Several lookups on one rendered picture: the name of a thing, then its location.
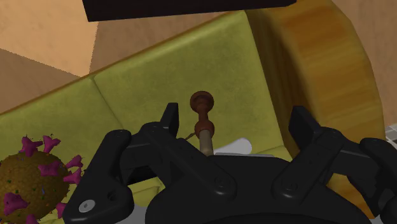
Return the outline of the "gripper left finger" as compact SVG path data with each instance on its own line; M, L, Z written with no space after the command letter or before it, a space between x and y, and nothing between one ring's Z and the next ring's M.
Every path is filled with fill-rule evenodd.
M63 212L65 224L115 224L134 210L129 185L158 177L165 189L150 202L145 224L208 224L237 194L233 177L177 138L178 104L137 134L108 132Z

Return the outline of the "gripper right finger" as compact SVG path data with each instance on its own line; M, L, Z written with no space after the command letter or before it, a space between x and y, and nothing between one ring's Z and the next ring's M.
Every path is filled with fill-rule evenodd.
M359 143L322 127L303 106L291 112L288 130L299 154L277 175L272 196L290 214L312 224L371 224L357 206L326 186L332 174L347 176L383 224L397 224L397 150L385 140Z

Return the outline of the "brown ball with purple spikes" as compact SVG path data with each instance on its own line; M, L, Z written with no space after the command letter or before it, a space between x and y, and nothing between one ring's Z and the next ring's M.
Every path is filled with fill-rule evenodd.
M46 216L63 218L63 201L82 178L82 156L68 163L52 154L60 139L24 136L18 153L0 161L0 224L40 224Z

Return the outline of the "white rounded object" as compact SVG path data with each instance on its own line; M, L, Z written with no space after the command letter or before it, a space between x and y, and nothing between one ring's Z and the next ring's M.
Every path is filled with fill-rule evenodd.
M252 145L249 142L248 139L242 137L234 142L222 146L220 148L217 148L214 150L214 154L241 154L241 155L247 155L250 154L252 151Z

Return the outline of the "olive green sofa, wooden arms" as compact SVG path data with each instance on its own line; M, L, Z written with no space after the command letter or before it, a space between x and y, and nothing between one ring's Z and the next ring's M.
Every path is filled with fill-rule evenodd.
M252 145L247 155L207 156L237 184L222 210L226 216L208 224L312 224L272 196L273 180L300 152L288 130L295 106L354 143L385 140L372 67L351 21L332 0L296 0L226 13L0 115L0 161L21 150L22 137L50 136L61 140L52 154L63 163L82 156L83 177L108 132L137 134L160 121L170 102L178 104L176 137L200 151L199 118L190 107L198 91L214 98L208 112L213 150L242 137ZM325 181L371 223L380 218L347 176ZM145 221L165 185L154 176L129 188Z

